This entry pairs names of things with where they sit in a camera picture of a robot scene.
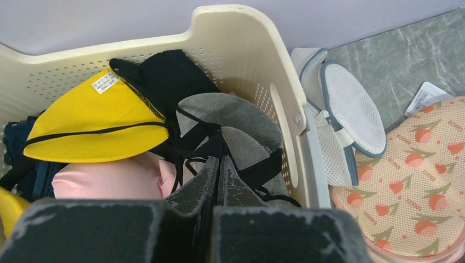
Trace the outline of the black bra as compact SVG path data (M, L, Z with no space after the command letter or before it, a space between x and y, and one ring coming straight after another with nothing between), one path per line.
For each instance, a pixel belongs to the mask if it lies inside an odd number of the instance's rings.
M258 106L235 95L203 93L181 100L176 116L182 149L197 158L228 156L238 177L263 202L301 207L281 174L281 129Z

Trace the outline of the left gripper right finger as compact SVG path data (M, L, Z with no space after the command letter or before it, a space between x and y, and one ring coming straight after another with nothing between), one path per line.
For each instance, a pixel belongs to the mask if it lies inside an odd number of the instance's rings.
M332 209L269 207L220 162L211 262L370 262L361 230Z

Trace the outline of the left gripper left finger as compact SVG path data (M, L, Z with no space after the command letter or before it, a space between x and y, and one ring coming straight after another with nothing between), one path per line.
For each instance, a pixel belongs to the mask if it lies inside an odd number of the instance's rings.
M220 160L167 200L56 200L32 204L1 262L198 262Z

